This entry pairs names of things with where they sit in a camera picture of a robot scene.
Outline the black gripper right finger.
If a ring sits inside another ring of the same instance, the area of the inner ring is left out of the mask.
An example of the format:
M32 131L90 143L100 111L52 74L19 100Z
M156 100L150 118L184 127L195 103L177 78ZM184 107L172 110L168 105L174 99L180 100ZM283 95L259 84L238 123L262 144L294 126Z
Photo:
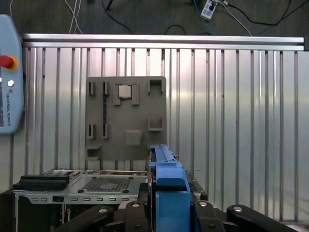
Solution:
M231 205L224 212L210 202L197 201L194 203L194 231L295 232L296 230L244 205Z

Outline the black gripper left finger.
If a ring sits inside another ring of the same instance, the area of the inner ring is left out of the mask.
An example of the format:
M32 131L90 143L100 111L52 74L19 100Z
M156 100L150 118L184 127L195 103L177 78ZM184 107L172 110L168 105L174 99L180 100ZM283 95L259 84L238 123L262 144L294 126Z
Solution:
M125 202L115 209L96 205L56 229L58 232L151 232L145 204Z

